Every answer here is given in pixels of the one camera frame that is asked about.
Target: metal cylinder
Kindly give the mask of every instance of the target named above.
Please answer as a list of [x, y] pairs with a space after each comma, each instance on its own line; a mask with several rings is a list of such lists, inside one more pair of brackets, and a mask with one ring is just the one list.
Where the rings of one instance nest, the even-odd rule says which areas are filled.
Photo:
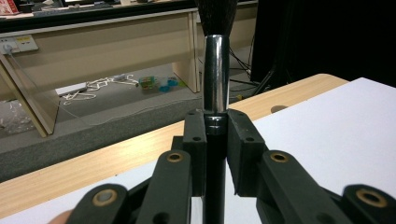
[[203, 102], [206, 114], [218, 115], [228, 109], [230, 37], [205, 37]]

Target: brush bristles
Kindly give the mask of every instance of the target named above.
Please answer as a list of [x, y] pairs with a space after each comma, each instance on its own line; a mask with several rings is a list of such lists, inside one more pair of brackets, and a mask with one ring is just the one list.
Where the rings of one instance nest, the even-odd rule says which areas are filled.
[[204, 35], [230, 36], [238, 0], [195, 0]]

